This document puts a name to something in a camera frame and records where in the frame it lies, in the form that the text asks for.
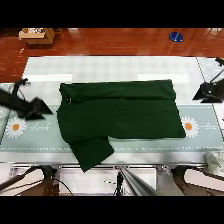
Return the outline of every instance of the flower center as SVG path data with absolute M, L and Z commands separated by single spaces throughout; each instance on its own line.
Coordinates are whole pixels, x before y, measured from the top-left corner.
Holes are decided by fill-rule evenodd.
M 12 130 L 13 130 L 13 131 L 18 131 L 18 130 L 19 130 L 19 124 L 14 124 L 14 125 L 12 126 Z
M 186 123 L 185 128 L 190 131 L 192 129 L 192 124 Z

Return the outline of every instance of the green fabric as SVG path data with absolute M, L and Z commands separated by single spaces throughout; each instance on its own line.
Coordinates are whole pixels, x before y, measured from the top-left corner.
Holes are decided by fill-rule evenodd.
M 60 86 L 57 118 L 63 139 L 85 172 L 114 150 L 119 139 L 183 138 L 171 80 L 75 83 Z

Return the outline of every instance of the brown box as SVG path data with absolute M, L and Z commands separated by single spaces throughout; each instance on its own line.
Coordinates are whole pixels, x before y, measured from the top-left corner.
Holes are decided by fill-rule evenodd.
M 28 44 L 52 44 L 55 37 L 52 28 L 44 28 L 43 33 L 28 33 L 28 28 L 23 28 L 22 31 L 19 38 L 24 39 Z

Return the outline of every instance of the daisy print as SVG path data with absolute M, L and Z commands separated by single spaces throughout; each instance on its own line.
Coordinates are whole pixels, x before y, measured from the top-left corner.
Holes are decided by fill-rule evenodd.
M 194 138 L 195 136 L 198 135 L 199 127 L 194 118 L 185 116 L 181 118 L 181 121 L 187 137 Z
M 6 126 L 6 135 L 8 138 L 17 138 L 23 134 L 23 131 L 26 130 L 26 127 L 27 125 L 25 120 L 14 117 Z

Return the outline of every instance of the blue round object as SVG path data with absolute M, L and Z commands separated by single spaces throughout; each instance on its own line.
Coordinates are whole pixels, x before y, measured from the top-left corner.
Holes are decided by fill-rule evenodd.
M 170 34 L 170 40 L 174 42 L 182 42 L 184 40 L 184 37 L 181 33 L 179 32 L 172 32 Z

